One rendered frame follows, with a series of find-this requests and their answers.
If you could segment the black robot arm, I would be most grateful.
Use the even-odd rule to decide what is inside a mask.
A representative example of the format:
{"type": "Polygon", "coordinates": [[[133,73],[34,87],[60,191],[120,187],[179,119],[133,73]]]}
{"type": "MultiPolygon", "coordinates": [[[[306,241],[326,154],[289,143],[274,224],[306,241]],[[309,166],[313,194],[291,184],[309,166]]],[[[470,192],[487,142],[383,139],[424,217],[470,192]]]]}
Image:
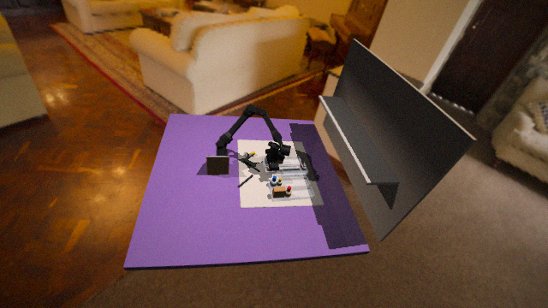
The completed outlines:
{"type": "Polygon", "coordinates": [[[251,117],[253,114],[258,116],[263,116],[268,128],[271,130],[272,138],[275,142],[270,141],[268,143],[268,146],[270,146],[270,153],[272,154],[278,154],[276,161],[283,161],[285,156],[289,156],[290,153],[290,145],[284,145],[282,142],[282,135],[275,129],[273,123],[271,122],[270,117],[267,115],[266,110],[262,110],[258,107],[254,107],[252,104],[248,104],[247,107],[244,109],[242,115],[240,118],[235,122],[235,124],[227,131],[226,133],[222,134],[218,141],[215,143],[216,145],[216,156],[227,156],[227,144],[230,143],[232,139],[233,134],[238,130],[238,128],[244,123],[244,121],[251,117]],[[280,150],[279,150],[280,149],[280,150]]]}

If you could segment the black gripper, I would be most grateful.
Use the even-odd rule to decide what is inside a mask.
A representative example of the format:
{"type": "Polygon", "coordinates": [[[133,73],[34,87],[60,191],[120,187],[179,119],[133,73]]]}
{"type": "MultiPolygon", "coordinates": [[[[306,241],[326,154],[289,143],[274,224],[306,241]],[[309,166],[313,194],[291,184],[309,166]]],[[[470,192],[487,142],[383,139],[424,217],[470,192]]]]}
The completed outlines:
{"type": "Polygon", "coordinates": [[[275,162],[278,154],[270,153],[270,149],[266,149],[265,154],[267,154],[266,159],[267,159],[267,162],[268,162],[269,169],[270,170],[279,170],[278,163],[275,162]]]}

